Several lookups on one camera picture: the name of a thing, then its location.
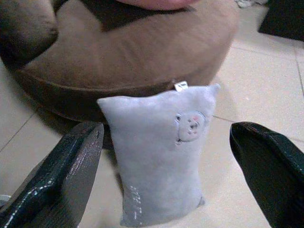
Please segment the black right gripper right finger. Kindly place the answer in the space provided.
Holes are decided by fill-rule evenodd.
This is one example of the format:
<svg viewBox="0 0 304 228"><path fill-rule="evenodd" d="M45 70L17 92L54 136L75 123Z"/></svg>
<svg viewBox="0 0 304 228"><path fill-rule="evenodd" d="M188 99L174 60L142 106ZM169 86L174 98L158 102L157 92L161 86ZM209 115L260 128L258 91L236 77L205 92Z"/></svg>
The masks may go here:
<svg viewBox="0 0 304 228"><path fill-rule="evenodd" d="M273 228L304 226L304 154L286 136L233 123L229 142L246 183Z"/></svg>

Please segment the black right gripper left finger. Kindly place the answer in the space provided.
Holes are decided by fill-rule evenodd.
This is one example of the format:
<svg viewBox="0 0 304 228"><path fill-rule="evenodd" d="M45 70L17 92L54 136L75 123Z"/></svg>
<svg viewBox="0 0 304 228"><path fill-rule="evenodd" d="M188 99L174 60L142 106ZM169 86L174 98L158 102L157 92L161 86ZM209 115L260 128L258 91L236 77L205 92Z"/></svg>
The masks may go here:
<svg viewBox="0 0 304 228"><path fill-rule="evenodd" d="M65 134L0 209L2 228L77 228L102 152L104 126L83 122Z"/></svg>

